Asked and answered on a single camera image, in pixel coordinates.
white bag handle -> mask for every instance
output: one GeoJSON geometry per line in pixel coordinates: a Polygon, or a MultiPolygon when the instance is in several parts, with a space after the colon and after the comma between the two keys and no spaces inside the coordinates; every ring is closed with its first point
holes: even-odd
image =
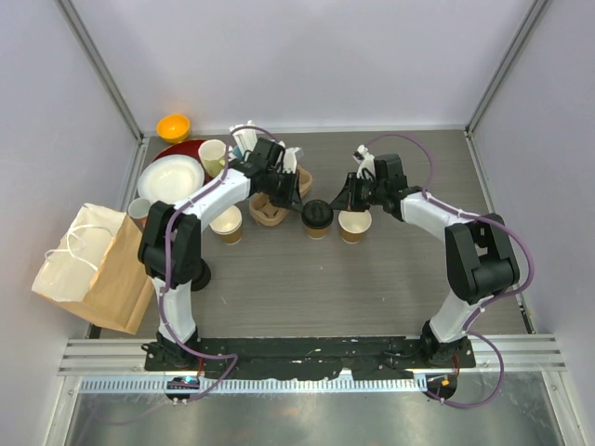
{"type": "Polygon", "coordinates": [[[52,254],[52,253],[68,253],[68,254],[71,255],[72,258],[75,258],[77,260],[80,260],[81,262],[87,263],[89,267],[91,267],[94,271],[97,272],[98,267],[96,267],[95,265],[93,265],[88,260],[86,260],[86,259],[84,259],[82,257],[77,256],[73,252],[73,251],[81,251],[81,250],[83,250],[83,249],[86,248],[86,242],[82,238],[80,238],[78,235],[76,235],[74,233],[75,231],[82,230],[84,228],[97,228],[97,229],[100,229],[100,230],[107,230],[110,233],[110,235],[112,236],[112,238],[113,238],[112,232],[108,228],[106,228],[104,226],[99,226],[99,225],[80,225],[80,226],[73,226],[73,227],[71,227],[68,230],[68,232],[66,232],[66,249],[50,249],[50,250],[46,251],[46,253],[44,254],[44,257],[46,258],[46,260],[48,260],[47,259],[48,256],[50,254],[52,254]],[[72,248],[71,247],[71,235],[75,239],[80,240],[81,242],[83,242],[83,246],[81,246],[80,248],[72,248]]]}

orange bowl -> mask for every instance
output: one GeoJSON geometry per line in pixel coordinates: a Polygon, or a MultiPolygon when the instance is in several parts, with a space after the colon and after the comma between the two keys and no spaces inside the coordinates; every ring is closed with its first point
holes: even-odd
{"type": "Polygon", "coordinates": [[[157,135],[171,144],[181,142],[190,135],[190,119],[183,114],[169,114],[157,124],[157,135]]]}

brown tray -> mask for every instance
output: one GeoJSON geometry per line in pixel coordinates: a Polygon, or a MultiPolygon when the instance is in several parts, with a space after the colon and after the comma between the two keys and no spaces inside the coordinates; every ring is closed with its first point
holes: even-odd
{"type": "MultiPolygon", "coordinates": [[[[312,175],[300,165],[297,166],[297,170],[299,171],[299,195],[304,198],[312,187],[312,175]]],[[[273,206],[266,193],[255,194],[248,209],[257,223],[264,226],[276,226],[289,214],[288,209],[273,206]]]]}

black lid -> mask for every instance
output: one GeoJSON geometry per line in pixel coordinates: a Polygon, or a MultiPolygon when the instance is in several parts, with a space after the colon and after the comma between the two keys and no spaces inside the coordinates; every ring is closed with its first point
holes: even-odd
{"type": "Polygon", "coordinates": [[[329,203],[323,200],[310,200],[304,204],[301,221],[308,228],[323,230],[333,222],[333,209],[329,203]]]}

robotic arm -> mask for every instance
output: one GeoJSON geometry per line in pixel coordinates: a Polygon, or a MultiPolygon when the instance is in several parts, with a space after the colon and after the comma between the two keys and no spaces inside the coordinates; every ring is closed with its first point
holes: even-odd
{"type": "MultiPolygon", "coordinates": [[[[201,258],[203,230],[223,211],[256,192],[267,193],[277,207],[298,212],[303,208],[297,171],[301,149],[286,149],[281,144],[259,138],[250,147],[243,144],[241,150],[241,158],[230,160],[229,171],[222,183],[185,209],[174,226],[171,287],[163,296],[163,305],[169,327],[192,349],[197,349],[200,339],[192,317],[191,291],[203,289],[211,277],[210,269],[201,258]]],[[[139,260],[151,276],[158,295],[165,285],[165,228],[176,210],[187,202],[188,199],[175,204],[154,203],[142,234],[139,260]]],[[[147,344],[143,349],[147,351],[147,370],[187,369],[195,362],[192,355],[177,345],[163,320],[160,320],[157,342],[147,344]]]]}
{"type": "MultiPolygon", "coordinates": [[[[386,213],[419,226],[445,244],[450,290],[440,311],[425,323],[422,346],[429,363],[449,362],[465,338],[472,313],[519,281],[509,237],[491,225],[459,216],[460,212],[450,213],[444,208],[451,206],[420,187],[409,187],[398,155],[375,157],[360,146],[353,156],[360,167],[347,175],[331,203],[333,209],[362,212],[381,205],[386,213]],[[478,248],[485,252],[478,254],[478,248]]],[[[503,224],[496,214],[484,217],[503,224]]]]}

